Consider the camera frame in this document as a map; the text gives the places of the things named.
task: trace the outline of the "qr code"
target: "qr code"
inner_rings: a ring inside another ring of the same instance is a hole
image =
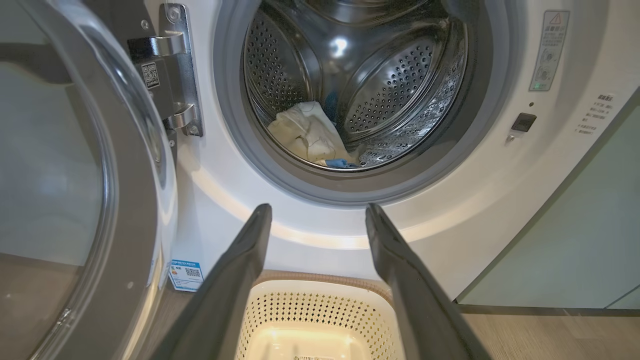
[[[148,89],[160,86],[160,79],[158,79],[158,69],[156,63],[148,63],[142,65],[142,76],[145,78],[145,84]]]
[[[184,268],[184,271],[187,272],[187,276],[197,276],[200,277],[200,269],[188,269]]]

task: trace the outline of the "blue sticker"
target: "blue sticker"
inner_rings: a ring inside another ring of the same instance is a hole
[[[196,291],[204,281],[200,263],[193,261],[171,260],[169,276],[176,290]]]

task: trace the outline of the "laundry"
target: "laundry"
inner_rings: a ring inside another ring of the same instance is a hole
[[[357,167],[365,146],[348,152],[316,101],[301,102],[276,115],[267,127],[273,137],[301,159],[334,168]]]

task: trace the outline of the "white plastic basket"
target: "white plastic basket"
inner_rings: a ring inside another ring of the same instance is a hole
[[[393,307],[373,291],[319,281],[254,286],[237,360],[400,360]]]

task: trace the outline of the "light green panel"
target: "light green panel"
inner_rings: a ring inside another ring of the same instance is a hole
[[[603,135],[599,151],[586,156],[459,303],[604,308],[640,283],[640,107],[633,109],[621,112],[612,125],[619,128],[608,129],[615,131]],[[629,301],[638,304],[640,292],[634,296]]]

